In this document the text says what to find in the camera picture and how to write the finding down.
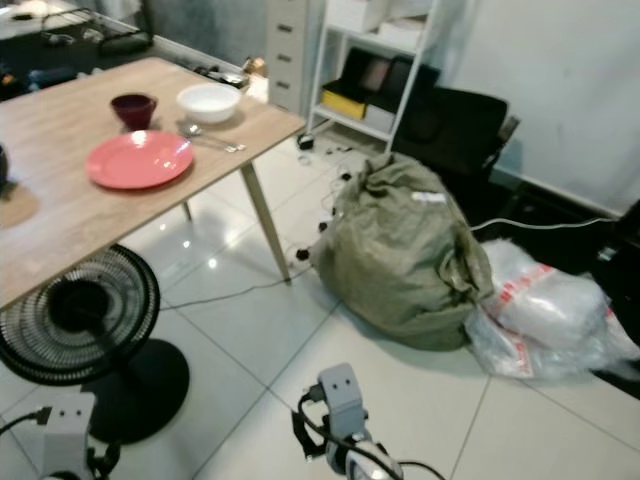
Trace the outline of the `white shelf unit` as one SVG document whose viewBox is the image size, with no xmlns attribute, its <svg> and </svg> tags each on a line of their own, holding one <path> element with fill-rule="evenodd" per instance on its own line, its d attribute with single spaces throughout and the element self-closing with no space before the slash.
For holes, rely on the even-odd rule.
<svg viewBox="0 0 640 480">
<path fill-rule="evenodd" d="M 422 73 L 430 73 L 434 70 L 428 63 L 429 54 L 442 41 L 442 32 L 448 28 L 448 24 L 451 23 L 462 3 L 463 0 L 433 0 L 428 19 L 426 19 L 424 36 L 415 50 L 406 50 L 387 44 L 372 33 L 329 26 L 326 23 L 324 8 L 323 32 L 320 33 L 319 47 L 317 47 L 314 87 L 312 87 L 311 95 L 312 105 L 306 116 L 306 132 L 316 134 L 328 127 L 333 127 L 333 125 L 344 125 L 344 127 L 351 128 L 352 131 L 358 131 L 374 137 L 375 140 L 380 140 L 384 143 L 385 151 L 389 152 L 393 138 L 404 118 L 404 110 L 406 110 L 408 102 L 410 102 L 413 93 L 422 88 Z M 385 58 L 404 55 L 413 59 L 410 79 L 408 79 L 397 111 L 392 113 L 392 111 L 376 108 L 374 105 L 367 105 L 365 118 L 355 120 L 334 113 L 333 110 L 321 105 L 321 92 L 332 90 L 337 86 L 348 51 L 352 47 L 376 52 Z"/>
</svg>

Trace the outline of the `clear plastic bag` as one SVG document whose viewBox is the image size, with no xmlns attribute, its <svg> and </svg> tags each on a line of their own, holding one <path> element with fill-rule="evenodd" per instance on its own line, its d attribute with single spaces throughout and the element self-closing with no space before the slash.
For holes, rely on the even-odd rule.
<svg viewBox="0 0 640 480">
<path fill-rule="evenodd" d="M 532 259 L 507 239 L 483 243 L 494 293 L 463 324 L 489 374 L 520 380 L 618 372 L 640 379 L 640 344 L 593 279 Z"/>
</svg>

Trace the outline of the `green woven sack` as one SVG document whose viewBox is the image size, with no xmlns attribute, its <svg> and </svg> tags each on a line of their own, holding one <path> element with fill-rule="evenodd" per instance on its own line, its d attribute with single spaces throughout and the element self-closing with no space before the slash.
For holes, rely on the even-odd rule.
<svg viewBox="0 0 640 480">
<path fill-rule="evenodd" d="M 385 338 L 422 351 L 468 344 L 495 292 L 492 262 L 439 175 L 402 154 L 366 160 L 311 247 L 321 282 Z"/>
</svg>

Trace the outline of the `dark red bowl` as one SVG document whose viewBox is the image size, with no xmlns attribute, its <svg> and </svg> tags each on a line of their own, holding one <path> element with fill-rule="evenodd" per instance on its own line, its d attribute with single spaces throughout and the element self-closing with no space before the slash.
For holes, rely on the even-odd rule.
<svg viewBox="0 0 640 480">
<path fill-rule="evenodd" d="M 127 131 L 147 131 L 151 127 L 157 100 L 146 93 L 123 93 L 114 97 L 110 106 Z"/>
</svg>

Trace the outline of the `metal spoon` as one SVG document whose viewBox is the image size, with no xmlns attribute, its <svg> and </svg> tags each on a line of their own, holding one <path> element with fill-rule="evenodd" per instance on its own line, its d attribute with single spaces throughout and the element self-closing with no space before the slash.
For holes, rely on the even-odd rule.
<svg viewBox="0 0 640 480">
<path fill-rule="evenodd" d="M 204 142 L 207 143 L 207 145 L 215 145 L 221 148 L 221 150 L 227 152 L 239 152 L 244 150 L 242 143 L 232 143 L 229 141 L 219 140 L 219 138 L 212 136 L 212 134 L 206 133 L 200 124 L 180 122 L 179 131 L 187 138 L 187 140 Z"/>
</svg>

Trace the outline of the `grey drawer cabinet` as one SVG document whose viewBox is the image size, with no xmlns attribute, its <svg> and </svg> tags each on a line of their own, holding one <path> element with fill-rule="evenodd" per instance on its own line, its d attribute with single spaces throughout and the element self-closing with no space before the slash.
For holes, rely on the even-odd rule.
<svg viewBox="0 0 640 480">
<path fill-rule="evenodd" d="M 312 105 L 324 6 L 325 0 L 266 0 L 269 101 L 303 119 Z"/>
</svg>

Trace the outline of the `black chair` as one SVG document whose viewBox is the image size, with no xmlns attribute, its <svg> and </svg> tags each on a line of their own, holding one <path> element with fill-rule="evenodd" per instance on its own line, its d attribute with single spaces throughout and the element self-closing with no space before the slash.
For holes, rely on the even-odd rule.
<svg viewBox="0 0 640 480">
<path fill-rule="evenodd" d="M 453 195 L 479 191 L 521 119 L 506 100 L 433 87 L 413 93 L 390 151 L 438 174 Z"/>
</svg>

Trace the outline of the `yellow box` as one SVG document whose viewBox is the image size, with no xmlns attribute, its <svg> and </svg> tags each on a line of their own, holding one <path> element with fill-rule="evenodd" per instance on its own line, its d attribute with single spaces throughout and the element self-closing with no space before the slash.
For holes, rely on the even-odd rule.
<svg viewBox="0 0 640 480">
<path fill-rule="evenodd" d="M 321 92 L 321 105 L 333 110 L 334 113 L 348 116 L 348 118 L 355 120 L 364 119 L 367 111 L 365 101 L 352 99 L 352 97 L 332 90 L 324 90 Z"/>
</svg>

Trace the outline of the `white bowl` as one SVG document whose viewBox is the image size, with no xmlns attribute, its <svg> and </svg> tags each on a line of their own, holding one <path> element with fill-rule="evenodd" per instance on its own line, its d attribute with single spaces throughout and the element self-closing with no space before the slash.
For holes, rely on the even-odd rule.
<svg viewBox="0 0 640 480">
<path fill-rule="evenodd" d="M 175 96 L 179 108 L 189 120 L 205 124 L 232 118 L 242 99 L 242 92 L 237 88 L 216 82 L 192 84 Z"/>
</svg>

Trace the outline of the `black case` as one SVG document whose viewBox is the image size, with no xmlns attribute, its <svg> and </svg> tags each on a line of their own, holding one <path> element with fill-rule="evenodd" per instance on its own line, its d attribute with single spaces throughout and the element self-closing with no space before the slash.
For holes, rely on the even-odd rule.
<svg viewBox="0 0 640 480">
<path fill-rule="evenodd" d="M 332 91 L 394 113 L 401 105 L 410 79 L 412 60 L 404 55 L 385 58 L 376 52 L 352 47 Z"/>
</svg>

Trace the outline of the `black pedestal fan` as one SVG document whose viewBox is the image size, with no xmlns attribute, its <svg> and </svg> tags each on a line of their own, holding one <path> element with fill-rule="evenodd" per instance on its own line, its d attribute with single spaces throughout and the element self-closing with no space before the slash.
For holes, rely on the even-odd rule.
<svg viewBox="0 0 640 480">
<path fill-rule="evenodd" d="M 191 379 L 183 352 L 154 338 L 160 306 L 154 270 L 114 244 L 3 312 L 1 361 L 32 383 L 95 394 L 92 438 L 142 442 L 177 417 Z"/>
</svg>

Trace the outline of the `white box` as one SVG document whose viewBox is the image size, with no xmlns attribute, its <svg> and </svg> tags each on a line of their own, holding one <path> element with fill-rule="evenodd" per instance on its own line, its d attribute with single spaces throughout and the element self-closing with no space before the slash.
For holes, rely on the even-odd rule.
<svg viewBox="0 0 640 480">
<path fill-rule="evenodd" d="M 372 33 L 387 44 L 415 50 L 433 0 L 325 0 L 329 26 Z"/>
</svg>

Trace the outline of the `pink plate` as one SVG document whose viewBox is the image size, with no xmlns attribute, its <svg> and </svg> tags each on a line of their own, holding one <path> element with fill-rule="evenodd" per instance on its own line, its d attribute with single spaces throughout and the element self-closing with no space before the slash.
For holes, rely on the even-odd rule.
<svg viewBox="0 0 640 480">
<path fill-rule="evenodd" d="M 88 155 L 84 169 L 97 186 L 148 189 L 172 182 L 195 161 L 195 147 L 178 134 L 136 131 L 102 142 Z"/>
</svg>

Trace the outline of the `light wooden table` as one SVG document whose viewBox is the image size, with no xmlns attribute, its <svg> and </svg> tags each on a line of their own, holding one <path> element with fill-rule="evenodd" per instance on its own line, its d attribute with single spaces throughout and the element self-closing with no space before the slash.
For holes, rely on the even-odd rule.
<svg viewBox="0 0 640 480">
<path fill-rule="evenodd" d="M 113 97 L 148 93 L 160 102 L 160 118 L 170 122 L 182 114 L 178 93 L 201 82 L 191 70 L 146 58 L 1 104 L 0 140 L 15 179 L 0 206 L 5 306 L 233 172 L 242 175 L 280 274 L 291 275 L 253 160 L 301 132 L 296 114 L 242 101 L 230 122 L 212 128 L 219 140 L 239 143 L 242 150 L 229 154 L 198 146 L 192 168 L 156 189 L 113 191 L 88 177 L 84 164 L 91 152 L 122 132 L 109 106 Z"/>
</svg>

